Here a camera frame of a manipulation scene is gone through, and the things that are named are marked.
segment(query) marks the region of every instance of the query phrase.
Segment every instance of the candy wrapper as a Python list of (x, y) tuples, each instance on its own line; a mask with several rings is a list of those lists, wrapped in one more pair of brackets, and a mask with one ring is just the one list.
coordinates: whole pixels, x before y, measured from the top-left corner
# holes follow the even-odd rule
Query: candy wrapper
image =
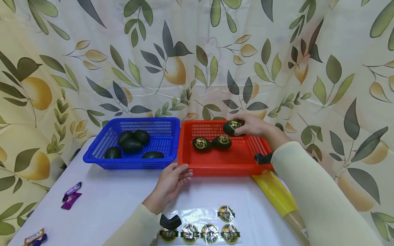
[(72, 193), (67, 197), (65, 203), (61, 206), (62, 209), (70, 210), (74, 202), (82, 195), (82, 193)]
[(66, 191), (66, 193), (64, 193), (63, 202), (67, 200), (68, 196), (70, 196), (74, 192), (77, 192), (81, 187), (82, 187), (82, 182), (79, 182), (78, 184), (74, 185), (71, 189)]
[(47, 239), (46, 234), (44, 233), (44, 228), (39, 230), (38, 232), (34, 233), (33, 235), (26, 237), (24, 240), (24, 246), (38, 246), (41, 245), (41, 242)]

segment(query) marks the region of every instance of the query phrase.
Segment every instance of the purple candy wrapper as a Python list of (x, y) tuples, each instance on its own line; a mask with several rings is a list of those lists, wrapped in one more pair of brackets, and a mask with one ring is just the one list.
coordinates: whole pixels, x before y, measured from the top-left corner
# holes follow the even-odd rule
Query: purple candy wrapper
[(66, 191), (66, 193), (64, 193), (63, 202), (67, 200), (68, 196), (79, 190), (81, 187), (82, 187), (82, 182), (79, 182), (78, 184), (74, 185), (71, 189)]
[(67, 197), (65, 203), (61, 206), (62, 209), (70, 210), (74, 202), (82, 195), (82, 193), (74, 192)]

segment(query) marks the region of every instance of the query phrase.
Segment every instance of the plastic packaging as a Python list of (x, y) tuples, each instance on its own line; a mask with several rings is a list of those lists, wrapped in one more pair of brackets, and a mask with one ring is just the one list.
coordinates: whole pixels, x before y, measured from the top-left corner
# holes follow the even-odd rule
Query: plastic packaging
[(159, 234), (158, 245), (234, 245), (242, 243), (242, 229), (237, 223), (236, 211), (234, 212), (230, 206), (178, 209), (165, 215), (168, 218), (178, 215), (182, 220), (182, 225), (176, 230), (177, 237), (167, 237), (166, 240), (163, 240)]
[(305, 222), (298, 211), (297, 204), (281, 181), (271, 171), (253, 178), (299, 243), (302, 246), (310, 246)]

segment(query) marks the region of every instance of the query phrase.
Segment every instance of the black corner piece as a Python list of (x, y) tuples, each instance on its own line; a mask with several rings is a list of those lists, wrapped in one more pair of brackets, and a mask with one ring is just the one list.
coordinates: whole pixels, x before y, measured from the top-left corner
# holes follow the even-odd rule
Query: black corner piece
[(271, 163), (271, 158), (272, 158), (272, 153), (269, 153), (267, 155), (262, 155), (261, 153), (258, 153), (255, 155), (255, 160), (260, 165)]
[(182, 225), (182, 221), (178, 215), (168, 219), (162, 214), (162, 217), (160, 218), (160, 225), (170, 231), (175, 231), (180, 225)]

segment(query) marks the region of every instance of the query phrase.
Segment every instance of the black egg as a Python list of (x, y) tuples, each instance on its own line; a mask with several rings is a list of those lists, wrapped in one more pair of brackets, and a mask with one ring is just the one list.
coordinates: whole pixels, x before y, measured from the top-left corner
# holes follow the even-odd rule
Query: black egg
[(132, 154), (138, 153), (142, 151), (144, 147), (141, 142), (134, 140), (134, 139), (126, 139), (123, 141), (121, 145), (124, 152)]
[(197, 151), (205, 152), (212, 149), (212, 143), (204, 137), (196, 137), (193, 139), (193, 147)]
[(146, 131), (137, 130), (134, 132), (134, 139), (140, 141), (143, 146), (147, 146), (151, 141), (151, 136)]
[(231, 139), (224, 135), (212, 140), (212, 145), (218, 150), (227, 150), (231, 147), (231, 144)]
[(243, 122), (243, 121), (238, 121), (238, 120), (230, 120), (230, 121), (227, 121), (227, 122), (224, 123), (224, 125), (223, 125), (223, 131), (224, 131), (228, 136), (235, 137), (235, 136), (234, 136), (234, 131), (235, 131), (235, 129), (237, 129), (237, 128), (243, 126), (244, 124), (245, 124), (245, 122)]
[(145, 153), (142, 158), (144, 159), (155, 159), (155, 158), (164, 158), (164, 154), (159, 151), (150, 151)]
[(105, 159), (120, 159), (122, 158), (122, 152), (119, 148), (110, 147), (104, 154)]
[(119, 135), (118, 144), (122, 145), (123, 141), (126, 139), (132, 139), (134, 136), (134, 132), (132, 131), (124, 131)]

